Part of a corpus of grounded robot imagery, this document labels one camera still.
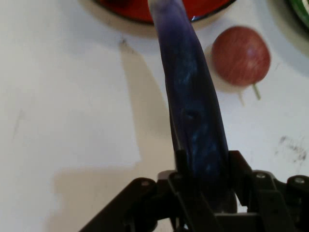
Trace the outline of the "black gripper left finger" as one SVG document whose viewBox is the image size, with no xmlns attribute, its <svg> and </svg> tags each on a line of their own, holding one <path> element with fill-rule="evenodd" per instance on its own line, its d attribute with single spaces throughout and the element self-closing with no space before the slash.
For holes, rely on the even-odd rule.
<svg viewBox="0 0 309 232">
<path fill-rule="evenodd" d="M 136 178 L 94 216 L 83 232 L 152 232 L 158 221 L 170 219 L 174 232 L 221 232 L 196 182 L 183 150 L 175 152 L 176 170 L 154 181 Z"/>
</svg>

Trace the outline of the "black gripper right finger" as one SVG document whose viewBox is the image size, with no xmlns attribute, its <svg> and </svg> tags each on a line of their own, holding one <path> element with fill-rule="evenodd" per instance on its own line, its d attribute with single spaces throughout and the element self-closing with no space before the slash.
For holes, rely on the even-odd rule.
<svg viewBox="0 0 309 232">
<path fill-rule="evenodd" d="M 309 230 L 309 178 L 294 175 L 285 183 L 271 172 L 252 170 L 239 151 L 229 152 L 230 183 L 241 205 L 259 219 L 264 232 Z"/>
</svg>

